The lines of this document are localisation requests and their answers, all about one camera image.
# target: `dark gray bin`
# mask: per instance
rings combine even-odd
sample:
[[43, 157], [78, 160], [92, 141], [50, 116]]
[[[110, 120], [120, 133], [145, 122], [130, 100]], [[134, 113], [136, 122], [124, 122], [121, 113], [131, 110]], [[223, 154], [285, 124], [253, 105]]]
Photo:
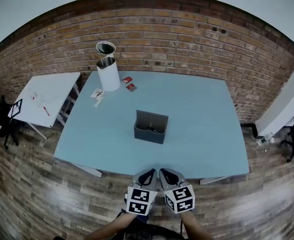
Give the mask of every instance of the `dark gray bin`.
[[137, 110], [136, 114], [137, 119], [133, 126], [135, 139], [163, 144], [168, 116], [141, 110]]

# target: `person's arm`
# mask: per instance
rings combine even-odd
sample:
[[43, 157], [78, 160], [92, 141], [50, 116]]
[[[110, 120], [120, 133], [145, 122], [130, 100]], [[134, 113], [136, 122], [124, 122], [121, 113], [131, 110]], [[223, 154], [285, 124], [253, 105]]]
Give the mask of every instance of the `person's arm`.
[[87, 235], [84, 240], [101, 240], [110, 238], [117, 232], [124, 230], [136, 218], [137, 214], [123, 213], [106, 226]]
[[198, 223], [195, 215], [190, 211], [180, 213], [182, 223], [190, 240], [213, 240], [214, 238]]

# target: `small bottle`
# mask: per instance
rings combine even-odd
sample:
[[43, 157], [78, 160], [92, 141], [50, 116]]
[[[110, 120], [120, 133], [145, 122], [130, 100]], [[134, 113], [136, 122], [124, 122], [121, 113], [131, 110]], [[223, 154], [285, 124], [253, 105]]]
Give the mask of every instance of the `small bottle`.
[[275, 142], [275, 138], [273, 137], [273, 133], [268, 133], [266, 134], [264, 137], [262, 137], [261, 139], [259, 139], [256, 143], [258, 144], [258, 146], [261, 146], [263, 143], [266, 142], [271, 142], [274, 143]]

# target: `light blue table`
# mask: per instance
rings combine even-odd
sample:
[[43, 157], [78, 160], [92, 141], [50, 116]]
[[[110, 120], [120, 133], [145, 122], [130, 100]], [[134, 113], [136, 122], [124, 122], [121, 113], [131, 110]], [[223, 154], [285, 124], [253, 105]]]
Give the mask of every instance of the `light blue table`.
[[[91, 98], [102, 88], [91, 73], [69, 115], [54, 156], [97, 170], [134, 175], [169, 168], [187, 179], [247, 174], [240, 123], [222, 80], [181, 74], [120, 71], [128, 84], [106, 92], [98, 107]], [[134, 138], [136, 110], [169, 116], [163, 144]]]

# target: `brick wall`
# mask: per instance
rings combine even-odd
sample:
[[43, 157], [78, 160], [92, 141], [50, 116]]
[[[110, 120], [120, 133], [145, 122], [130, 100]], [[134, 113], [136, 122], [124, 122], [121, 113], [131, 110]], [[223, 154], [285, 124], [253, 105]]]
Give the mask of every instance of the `brick wall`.
[[257, 120], [294, 70], [291, 40], [227, 4], [80, 0], [33, 19], [0, 43], [0, 95], [13, 102], [32, 76], [43, 74], [79, 71], [82, 86], [102, 57], [99, 41], [116, 45], [119, 70], [225, 80], [241, 122]]

